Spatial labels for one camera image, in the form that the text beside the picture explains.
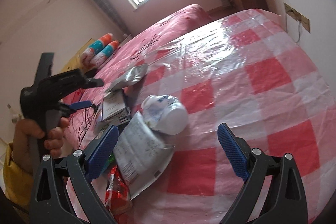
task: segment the plastic sheet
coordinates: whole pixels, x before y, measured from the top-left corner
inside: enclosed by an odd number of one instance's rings
[[[222,122],[269,155],[292,153],[309,219],[320,213],[336,188],[336,104],[315,65],[279,25],[260,10],[246,10],[151,45],[136,61],[130,51],[119,54],[97,75],[105,89],[126,67],[147,63],[144,79],[126,90],[132,113],[151,94],[171,94],[189,120],[180,134],[167,138],[176,144],[172,161],[134,199],[125,223],[219,223],[243,184],[217,140]],[[103,92],[87,90],[82,100],[99,101]],[[72,120],[75,127],[81,122]],[[93,137],[89,130],[82,146]],[[94,186],[101,195],[100,183]],[[257,203],[253,214],[260,209]]]

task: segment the wooden floor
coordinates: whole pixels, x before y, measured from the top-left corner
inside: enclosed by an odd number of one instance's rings
[[[238,9],[236,7],[228,7],[228,8],[217,7],[210,11],[207,11],[207,13],[212,17],[213,21],[221,19],[223,17],[227,17],[237,12],[238,12]]]

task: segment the screw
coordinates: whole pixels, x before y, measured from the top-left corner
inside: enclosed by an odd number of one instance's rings
[[[50,160],[50,155],[44,155],[42,159],[44,161]]]
[[[288,160],[292,160],[293,156],[290,153],[286,153],[285,158],[288,159]]]
[[[253,148],[252,149],[252,153],[255,155],[260,155],[261,154],[261,150],[259,148]]]
[[[73,152],[73,155],[75,156],[75,157],[79,157],[80,155],[82,155],[83,154],[83,151],[82,150],[76,150],[75,152]]]

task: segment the white cup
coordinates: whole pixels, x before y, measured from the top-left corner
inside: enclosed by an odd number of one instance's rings
[[[146,124],[169,135],[180,133],[188,124],[188,113],[176,97],[150,95],[141,104]]]

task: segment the barcode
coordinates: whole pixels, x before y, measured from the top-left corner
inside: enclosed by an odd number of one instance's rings
[[[125,167],[121,170],[121,173],[128,185],[132,184],[139,176],[131,161],[125,165]]]
[[[126,122],[126,121],[128,121],[128,116],[121,116],[121,117],[119,117],[119,122],[120,123],[123,123],[123,122]]]

